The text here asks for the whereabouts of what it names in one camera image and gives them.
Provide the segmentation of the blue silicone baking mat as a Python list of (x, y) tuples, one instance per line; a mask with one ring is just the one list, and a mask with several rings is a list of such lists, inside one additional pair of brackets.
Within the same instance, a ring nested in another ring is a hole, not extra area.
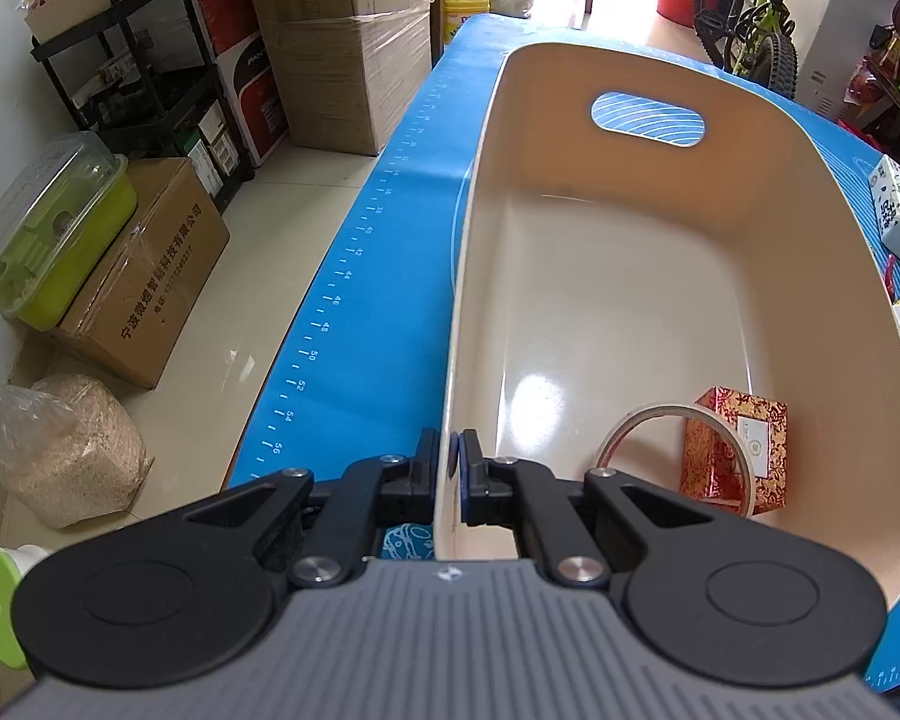
[[(491, 91), (519, 47), (571, 43), (660, 59), (754, 91), (818, 147), (883, 270), (866, 179), (881, 156), (806, 107), (655, 47), (478, 16), (443, 54), (368, 174), (284, 335), (230, 464), (226, 488), (289, 466), (320, 481), (352, 460), (414, 449), (437, 427), (466, 193)], [(900, 688), (900, 600), (866, 681)]]

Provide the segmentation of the lower cardboard box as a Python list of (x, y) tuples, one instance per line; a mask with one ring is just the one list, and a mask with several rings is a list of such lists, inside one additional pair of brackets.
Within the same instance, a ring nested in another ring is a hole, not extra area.
[(379, 154), (432, 68), (430, 2), (401, 10), (261, 25), (290, 139)]

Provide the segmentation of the red white appliance box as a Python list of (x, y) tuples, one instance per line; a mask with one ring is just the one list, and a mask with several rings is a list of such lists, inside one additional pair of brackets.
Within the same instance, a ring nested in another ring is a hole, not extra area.
[(233, 44), (215, 65), (251, 164), (260, 167), (289, 132), (263, 36), (254, 32)]

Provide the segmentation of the plastic bag of grain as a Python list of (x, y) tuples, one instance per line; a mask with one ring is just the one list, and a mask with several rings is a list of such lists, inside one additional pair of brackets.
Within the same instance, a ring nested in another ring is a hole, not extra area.
[(74, 372), (0, 385), (0, 481), (46, 527), (126, 511), (151, 465), (136, 422), (102, 380)]

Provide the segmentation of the floor cardboard box with text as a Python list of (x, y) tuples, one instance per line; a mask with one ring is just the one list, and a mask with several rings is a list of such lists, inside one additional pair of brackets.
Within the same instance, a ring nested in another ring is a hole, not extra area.
[(52, 337), (71, 355), (151, 390), (230, 234), (183, 158), (133, 161), (137, 208)]

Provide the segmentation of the beige plastic storage bin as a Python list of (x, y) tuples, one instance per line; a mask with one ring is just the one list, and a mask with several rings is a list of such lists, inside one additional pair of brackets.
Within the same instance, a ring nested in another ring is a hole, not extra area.
[(900, 343), (836, 176), (777, 103), (644, 55), (515, 50), (482, 127), (443, 426), (577, 478), (631, 411), (788, 410), (770, 525), (900, 599)]

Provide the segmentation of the green black bicycle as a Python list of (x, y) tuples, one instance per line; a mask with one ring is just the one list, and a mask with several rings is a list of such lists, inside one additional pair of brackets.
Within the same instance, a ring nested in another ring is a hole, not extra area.
[(795, 21), (785, 0), (694, 0), (692, 26), (714, 67), (795, 98)]

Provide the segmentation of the white tape roll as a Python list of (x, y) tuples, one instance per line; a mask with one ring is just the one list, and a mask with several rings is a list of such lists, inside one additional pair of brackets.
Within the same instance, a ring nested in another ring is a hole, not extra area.
[(758, 509), (758, 473), (752, 466), (749, 440), (722, 415), (702, 403), (655, 403), (640, 406), (606, 434), (596, 452), (596, 468), (614, 468), (617, 450), (644, 422), (681, 419), (679, 491), (751, 518)]

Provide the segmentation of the black metal shelf rack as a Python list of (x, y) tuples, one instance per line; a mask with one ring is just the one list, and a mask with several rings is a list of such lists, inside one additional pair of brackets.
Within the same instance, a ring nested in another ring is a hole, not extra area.
[(79, 130), (128, 158), (187, 158), (219, 210), (255, 169), (194, 0), (109, 0), (58, 36), (35, 37)]

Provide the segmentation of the green clear-lid container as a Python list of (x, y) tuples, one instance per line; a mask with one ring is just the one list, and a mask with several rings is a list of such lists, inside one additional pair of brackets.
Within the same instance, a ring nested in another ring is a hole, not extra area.
[(53, 138), (0, 200), (0, 314), (56, 327), (136, 207), (123, 154), (87, 130)]

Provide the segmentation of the green round lid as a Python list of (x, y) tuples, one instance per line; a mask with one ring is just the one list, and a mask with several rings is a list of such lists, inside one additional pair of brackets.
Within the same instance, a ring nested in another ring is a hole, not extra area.
[(14, 634), (13, 596), (22, 579), (50, 555), (36, 544), (22, 544), (15, 550), (0, 546), (0, 661), (11, 670), (27, 670), (27, 660)]

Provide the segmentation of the white cabinet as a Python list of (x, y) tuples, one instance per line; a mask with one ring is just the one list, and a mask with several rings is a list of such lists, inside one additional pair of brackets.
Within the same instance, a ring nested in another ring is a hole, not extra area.
[(795, 101), (830, 121), (844, 114), (844, 94), (877, 26), (891, 23), (898, 0), (787, 0), (798, 54)]

